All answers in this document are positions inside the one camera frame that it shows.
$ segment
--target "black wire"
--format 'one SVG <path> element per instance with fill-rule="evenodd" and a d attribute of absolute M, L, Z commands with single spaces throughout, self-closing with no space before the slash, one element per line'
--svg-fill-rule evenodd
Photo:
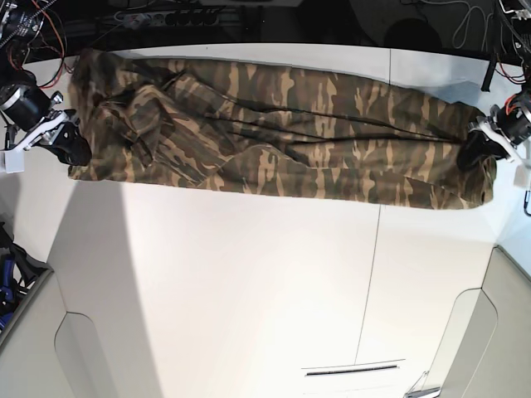
<path fill-rule="evenodd" d="M 529 212 L 529 199 L 531 198 L 531 191 L 525 192 L 524 197 L 524 213 L 527 217 L 531 217 L 531 213 Z"/>
<path fill-rule="evenodd" d="M 66 56 L 66 50 L 68 48 L 68 43 L 66 41 L 66 31 L 65 31 L 65 27 L 63 25 L 63 21 L 61 20 L 61 18 L 59 17 L 59 15 L 57 15 L 57 13 L 55 11 L 53 11 L 51 8 L 49 8 L 47 10 L 48 12 L 52 12 L 54 14 L 54 16 L 57 18 L 58 22 L 60 23 L 61 25 L 61 30 L 63 31 L 63 36 L 65 37 L 65 42 L 63 43 L 63 46 L 65 47 L 65 52 L 64 54 L 62 54 L 61 56 L 61 63 L 59 64 L 59 68 L 57 68 L 57 71 L 56 73 L 53 75 L 53 77 L 51 79 L 49 79 L 46 83 L 44 83 L 43 85 L 39 85 L 39 88 L 41 87 L 46 87 L 47 85 L 50 85 L 51 83 L 53 83 L 54 81 L 56 81 L 57 77 L 59 76 L 59 74 L 61 73 L 61 71 L 63 70 L 63 68 L 65 67 L 65 56 Z"/>
<path fill-rule="evenodd" d="M 5 134 L 4 140 L 3 140 L 3 147 L 4 147 L 4 150 L 7 151 L 9 149 L 9 146 L 10 146 L 9 128 L 11 127 L 11 123 L 9 123 L 9 121 L 6 118 L 6 116 L 3 114 L 3 112 L 1 110 L 0 110 L 0 115 L 2 116 L 2 119 L 3 119 L 4 123 L 6 124 L 6 134 Z"/>
<path fill-rule="evenodd" d="M 113 6 L 112 4 L 109 4 L 109 6 L 112 8 L 119 9 L 121 11 L 140 11 L 140 10 L 145 10 L 146 8 L 155 5 L 155 3 L 157 3 L 158 1 L 159 0 L 146 0 L 146 3 L 143 6 L 131 7 L 131 0 L 127 0 L 127 7 Z"/>
<path fill-rule="evenodd" d="M 504 13 L 504 10 L 501 9 L 501 4 L 498 4 L 499 7 L 499 15 L 501 16 L 501 21 L 504 23 L 504 25 L 513 33 L 513 36 L 517 38 L 517 40 L 520 42 L 522 47 L 531 54 L 531 47 L 529 47 L 525 40 L 519 35 L 519 33 L 514 29 L 513 24 L 509 22 L 509 19 L 507 19 L 507 16 Z"/>
<path fill-rule="evenodd" d="M 426 14 L 424 12 L 422 12 L 422 9 L 421 9 L 422 6 L 423 6 L 422 2 L 420 2 L 419 0 L 410 0 L 409 2 L 404 2 L 403 0 L 399 0 L 399 1 L 400 1 L 401 5 L 403 5 L 403 6 L 415 6 L 415 9 L 417 10 L 417 13 L 422 17 L 424 22 L 427 23 L 428 25 L 430 24 Z"/>
<path fill-rule="evenodd" d="M 51 7 L 51 5 L 54 4 L 55 2 L 57 2 L 57 0 L 50 0 L 46 4 L 46 6 L 41 7 L 40 10 L 37 10 L 36 12 L 34 12 L 24 22 L 19 23 L 17 28 L 15 30 L 13 30 L 13 32 L 8 37 L 6 37 L 2 41 L 0 41 L 0 48 L 4 47 L 11 39 L 13 39 L 21 31 L 21 29 L 23 29 L 25 27 L 29 27 L 32 24 L 32 20 L 35 17 L 41 15 L 44 11 L 46 11 L 49 7 Z"/>
<path fill-rule="evenodd" d="M 119 27 L 122 27 L 123 25 L 125 24 L 125 22 L 122 22 L 120 23 L 119 25 L 115 25 L 114 27 L 110 28 L 107 32 L 105 32 L 103 35 L 101 35 L 100 37 L 98 37 L 96 40 L 94 40 L 93 42 L 91 42 L 88 46 L 86 46 L 85 48 L 89 48 L 89 47 L 92 47 L 97 41 L 101 40 L 103 37 L 107 36 L 109 33 L 111 33 L 114 29 L 117 29 Z"/>
<path fill-rule="evenodd" d="M 507 76 L 507 75 L 504 75 L 503 73 L 501 73 L 501 72 L 498 70 L 497 67 L 496 67 L 496 69 L 494 69 L 494 71 L 495 71 L 498 75 L 504 77 L 505 79 L 507 79 L 510 83 L 512 83 L 512 84 L 514 84 L 514 85 L 525 85 L 525 81 L 519 82 L 519 81 L 513 80 L 513 78 L 518 79 L 520 76 L 519 76 L 519 77 L 514 77 L 514 76 Z"/>

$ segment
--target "camouflage fabric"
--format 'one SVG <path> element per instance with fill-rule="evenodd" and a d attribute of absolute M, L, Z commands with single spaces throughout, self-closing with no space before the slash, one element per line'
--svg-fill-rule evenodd
<path fill-rule="evenodd" d="M 94 157 L 70 177 L 463 209 L 495 161 L 455 160 L 480 112 L 355 75 L 87 51 L 71 80 Z"/>

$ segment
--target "power strip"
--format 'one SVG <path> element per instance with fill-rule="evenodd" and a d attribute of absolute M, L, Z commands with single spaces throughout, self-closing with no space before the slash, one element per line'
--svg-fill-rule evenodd
<path fill-rule="evenodd" d="M 197 10 L 160 11 L 160 12 L 121 12 L 124 27 L 139 29 L 141 27 L 184 27 L 215 26 L 220 22 L 219 7 Z"/>

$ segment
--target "white panel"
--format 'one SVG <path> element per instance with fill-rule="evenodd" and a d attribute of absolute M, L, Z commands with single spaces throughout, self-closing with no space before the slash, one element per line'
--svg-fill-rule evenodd
<path fill-rule="evenodd" d="M 391 51 L 391 83 L 488 111 L 517 88 L 494 75 L 481 93 L 484 61 Z M 429 370 L 457 296 L 481 286 L 492 246 L 522 192 L 514 170 L 499 165 L 494 200 L 471 211 L 382 208 L 373 280 L 357 363 L 405 358 L 413 383 Z"/>
<path fill-rule="evenodd" d="M 461 398 L 465 394 L 495 334 L 499 321 L 496 309 L 481 291 L 469 327 L 442 385 L 441 398 Z M 484 398 L 485 395 L 473 397 Z"/>
<path fill-rule="evenodd" d="M 140 185 L 124 192 L 167 396 L 293 396 L 301 367 L 353 364 L 378 206 Z"/>
<path fill-rule="evenodd" d="M 488 225 L 469 214 L 382 208 L 357 363 L 407 359 L 406 385 L 430 369 L 455 299 L 489 262 L 492 242 L 475 240 Z"/>
<path fill-rule="evenodd" d="M 92 321 L 68 313 L 57 331 L 59 363 L 76 398 L 118 398 L 105 353 Z"/>
<path fill-rule="evenodd" d="M 441 345 L 422 387 L 423 390 L 441 387 L 444 384 L 469 326 L 480 293 L 481 289 L 466 290 L 457 297 Z"/>
<path fill-rule="evenodd" d="M 496 249 L 483 290 L 496 307 L 498 326 L 463 397 L 531 396 L 531 280 Z"/>
<path fill-rule="evenodd" d="M 51 275 L 2 347 L 0 396 L 74 398 L 54 348 L 65 315 L 57 279 Z"/>
<path fill-rule="evenodd" d="M 118 395 L 161 398 L 130 256 L 120 184 L 80 182 L 76 186 L 49 264 L 56 271 L 68 311 L 83 313 L 94 322 Z M 142 266 L 164 278 L 157 263 Z M 158 289 L 151 289 L 151 294 L 159 295 Z"/>

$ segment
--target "white table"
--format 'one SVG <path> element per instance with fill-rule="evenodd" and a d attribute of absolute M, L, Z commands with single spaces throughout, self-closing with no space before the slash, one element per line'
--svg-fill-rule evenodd
<path fill-rule="evenodd" d="M 123 54 L 290 64 L 443 95 L 458 84 L 450 95 L 484 112 L 517 90 L 494 75 L 480 94 L 486 62 L 410 51 L 240 44 Z M 30 69 L 45 80 L 55 68 Z M 66 92 L 66 77 L 59 86 Z M 389 396 L 403 394 L 429 370 L 456 297 L 481 286 L 523 195 L 505 164 L 494 201 L 472 211 L 75 183 L 40 149 L 26 169 L 0 179 L 17 243 L 48 258 L 66 309 L 93 320 L 128 397 L 293 396 L 300 368 L 399 359 Z"/>

